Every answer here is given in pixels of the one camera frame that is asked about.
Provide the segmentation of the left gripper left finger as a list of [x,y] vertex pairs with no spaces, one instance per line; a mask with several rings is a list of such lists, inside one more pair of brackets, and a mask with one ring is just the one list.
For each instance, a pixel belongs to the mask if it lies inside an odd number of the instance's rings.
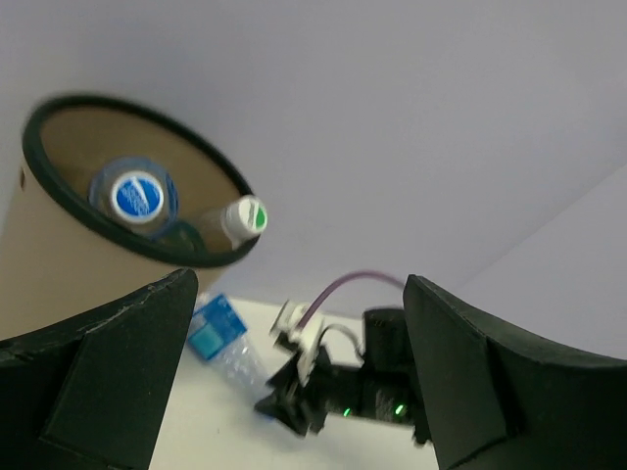
[[2,341],[2,468],[148,468],[197,293],[178,269]]

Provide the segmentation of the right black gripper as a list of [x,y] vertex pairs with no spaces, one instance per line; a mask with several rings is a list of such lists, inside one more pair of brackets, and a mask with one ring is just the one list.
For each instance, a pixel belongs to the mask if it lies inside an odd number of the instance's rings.
[[362,416],[362,375],[358,367],[334,363],[325,346],[318,350],[309,382],[300,382],[298,361],[293,355],[268,381],[271,393],[254,409],[278,420],[294,434],[318,434],[328,414],[343,418]]

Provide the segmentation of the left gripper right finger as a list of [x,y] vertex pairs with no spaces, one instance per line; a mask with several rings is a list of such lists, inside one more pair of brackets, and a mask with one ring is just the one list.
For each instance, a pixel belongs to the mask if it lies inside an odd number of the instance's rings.
[[626,363],[545,339],[412,275],[404,290],[442,469],[622,469]]

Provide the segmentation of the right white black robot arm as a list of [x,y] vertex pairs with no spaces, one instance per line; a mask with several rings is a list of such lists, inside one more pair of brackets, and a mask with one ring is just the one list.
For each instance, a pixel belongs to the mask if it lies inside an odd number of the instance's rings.
[[[404,311],[372,308],[362,315],[363,339],[317,313],[300,329],[304,309],[286,304],[270,329],[290,359],[267,381],[270,394],[255,410],[294,434],[317,434],[329,414],[413,428],[419,447],[431,441]],[[355,347],[359,366],[334,363],[324,335],[338,331]]]

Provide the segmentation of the green label clear bottle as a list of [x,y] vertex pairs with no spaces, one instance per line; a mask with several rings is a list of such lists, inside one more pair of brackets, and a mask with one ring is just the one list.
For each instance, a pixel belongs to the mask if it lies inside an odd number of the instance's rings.
[[220,209],[202,213],[195,225],[208,251],[226,252],[260,237],[268,224],[265,204],[247,195]]

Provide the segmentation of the blue label bottle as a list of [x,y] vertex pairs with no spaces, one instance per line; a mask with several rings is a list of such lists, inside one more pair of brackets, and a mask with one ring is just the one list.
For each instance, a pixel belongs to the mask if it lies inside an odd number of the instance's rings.
[[242,317],[224,294],[201,293],[187,334],[191,351],[248,405],[269,393],[268,373]]
[[146,157],[120,157],[91,179],[89,204],[113,222],[146,237],[161,237],[178,215],[178,192],[168,171]]

